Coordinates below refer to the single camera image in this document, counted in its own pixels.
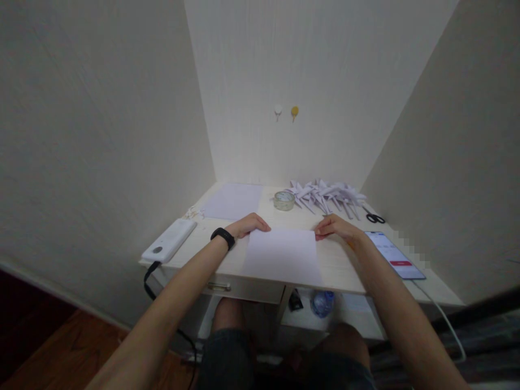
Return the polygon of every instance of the scissors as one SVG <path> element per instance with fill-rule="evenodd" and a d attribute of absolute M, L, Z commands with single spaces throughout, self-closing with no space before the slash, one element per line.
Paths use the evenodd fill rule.
<path fill-rule="evenodd" d="M 367 214 L 367 219 L 368 219 L 370 222 L 372 222 L 372 223 L 377 223 L 377 222 L 379 222 L 379 223 L 385 223 L 385 222 L 386 222 L 386 221 L 385 221 L 383 218 L 381 218 L 380 216 L 378 216 L 378 215 L 376 215 L 376 214 L 372 214 L 370 211 L 368 211 L 368 210 L 366 209 L 365 206 L 361 206 L 361 207 L 362 207 L 362 208 L 363 208 L 363 209 L 368 213 L 368 214 Z"/>

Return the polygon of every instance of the desk surface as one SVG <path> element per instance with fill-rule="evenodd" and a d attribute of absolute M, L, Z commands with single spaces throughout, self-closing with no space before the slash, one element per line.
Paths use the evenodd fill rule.
<path fill-rule="evenodd" d="M 206 193 L 195 203 L 195 210 L 202 209 L 206 201 L 223 185 L 215 183 Z M 263 187 L 262 197 L 258 205 L 258 214 L 272 227 L 285 229 L 309 229 L 312 230 L 316 224 L 323 219 L 322 212 L 317 207 L 316 215 L 307 209 L 300 209 L 295 206 L 291 211 L 279 211 L 274 208 L 272 197 L 275 192 L 283 190 L 281 187 Z M 388 224 L 373 224 L 365 218 L 365 212 L 358 209 L 361 220 L 356 218 L 349 220 L 345 211 L 337 214 L 350 221 L 353 225 L 363 231 L 381 231 L 408 257 L 426 276 L 426 280 L 419 281 L 421 286 L 440 304 L 448 306 L 463 306 L 463 302 L 458 296 L 429 268 L 425 262 L 421 261 L 418 254 L 413 249 L 404 244 L 404 240 Z M 195 216 L 194 221 L 197 227 L 190 234 L 188 239 L 179 248 L 173 258 L 163 267 L 181 268 L 190 260 L 200 249 L 209 241 L 211 233 L 216 228 L 225 227 L 230 224 L 228 220 L 204 218 Z M 235 247 L 228 253 L 222 264 L 217 270 L 217 274 L 243 276 L 242 266 L 245 261 L 246 249 L 249 238 L 237 240 Z M 366 294 L 361 284 L 359 276 L 348 258 L 349 249 L 339 238 L 327 238 L 316 243 L 318 262 L 321 270 L 323 282 L 328 290 L 341 291 L 345 293 Z M 150 265 L 149 261 L 141 260 L 140 264 Z M 406 287 L 419 302 L 430 302 L 430 300 L 410 281 L 405 281 Z"/>

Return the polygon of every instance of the white wall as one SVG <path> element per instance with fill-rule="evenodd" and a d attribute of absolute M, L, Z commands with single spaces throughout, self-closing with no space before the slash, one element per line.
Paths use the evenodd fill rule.
<path fill-rule="evenodd" d="M 457 0 L 185 3 L 217 179 L 360 187 Z"/>
<path fill-rule="evenodd" d="M 215 182 L 184 4 L 8 0 L 0 42 L 0 265 L 132 325 Z"/>
<path fill-rule="evenodd" d="M 520 285 L 519 21 L 461 0 L 362 189 L 466 303 Z"/>

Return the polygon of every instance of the water bottle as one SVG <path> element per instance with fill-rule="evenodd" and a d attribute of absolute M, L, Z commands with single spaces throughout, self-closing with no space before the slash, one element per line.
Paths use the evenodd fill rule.
<path fill-rule="evenodd" d="M 319 318 L 327 317 L 334 307 L 334 293 L 332 291 L 317 291 L 310 300 L 310 308 Z"/>

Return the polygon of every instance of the smartphone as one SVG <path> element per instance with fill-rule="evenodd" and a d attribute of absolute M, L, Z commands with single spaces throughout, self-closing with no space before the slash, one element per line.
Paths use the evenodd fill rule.
<path fill-rule="evenodd" d="M 419 269 L 381 232 L 365 232 L 383 257 L 403 279 L 426 279 Z"/>

